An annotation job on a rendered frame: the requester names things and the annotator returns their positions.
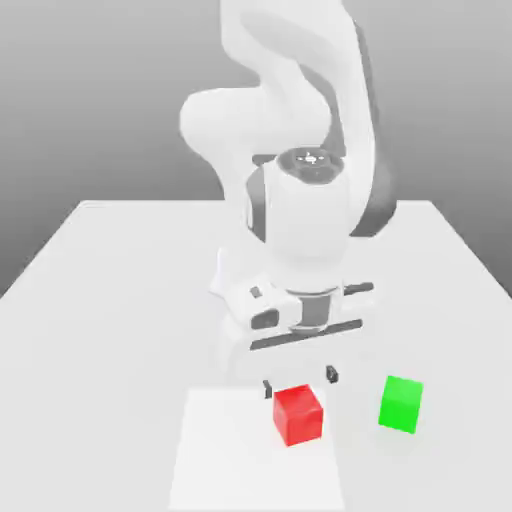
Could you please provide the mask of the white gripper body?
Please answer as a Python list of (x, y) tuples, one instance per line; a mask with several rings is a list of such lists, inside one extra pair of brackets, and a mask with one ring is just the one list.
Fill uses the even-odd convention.
[(253, 341), (247, 374), (258, 380), (298, 381), (317, 378), (333, 364), (346, 338), (364, 326), (361, 318), (328, 326), (313, 334), (288, 333)]

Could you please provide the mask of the small green cube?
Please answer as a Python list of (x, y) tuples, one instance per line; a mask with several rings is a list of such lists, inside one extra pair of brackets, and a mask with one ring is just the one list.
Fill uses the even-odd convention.
[(422, 401), (422, 382), (388, 376), (385, 382), (378, 424), (414, 434)]

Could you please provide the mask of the small red cube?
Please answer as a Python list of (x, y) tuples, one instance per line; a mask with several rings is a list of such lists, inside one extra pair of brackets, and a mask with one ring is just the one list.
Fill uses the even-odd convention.
[(274, 394), (273, 421), (291, 447), (322, 437), (324, 409), (309, 385), (287, 388)]

